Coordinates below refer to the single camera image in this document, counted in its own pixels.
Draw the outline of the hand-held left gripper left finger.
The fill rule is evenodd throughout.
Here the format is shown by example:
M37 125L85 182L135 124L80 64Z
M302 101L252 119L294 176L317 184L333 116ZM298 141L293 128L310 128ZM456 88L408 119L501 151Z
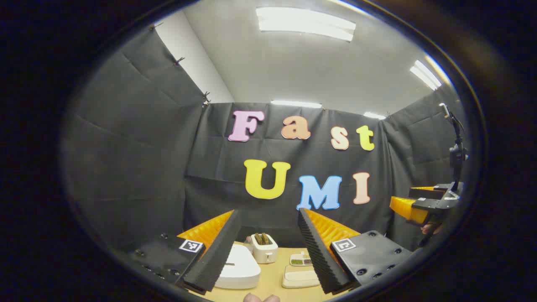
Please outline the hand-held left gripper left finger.
M161 233L128 256L156 279L204 295L213 290L241 224L240 213L230 210L179 235Z

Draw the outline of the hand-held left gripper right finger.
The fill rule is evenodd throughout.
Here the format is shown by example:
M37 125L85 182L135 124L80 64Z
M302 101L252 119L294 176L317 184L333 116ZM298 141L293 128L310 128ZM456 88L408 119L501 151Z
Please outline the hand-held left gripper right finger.
M299 209L297 223L326 294L375 282L411 257L410 250L378 231L358 233L306 208Z

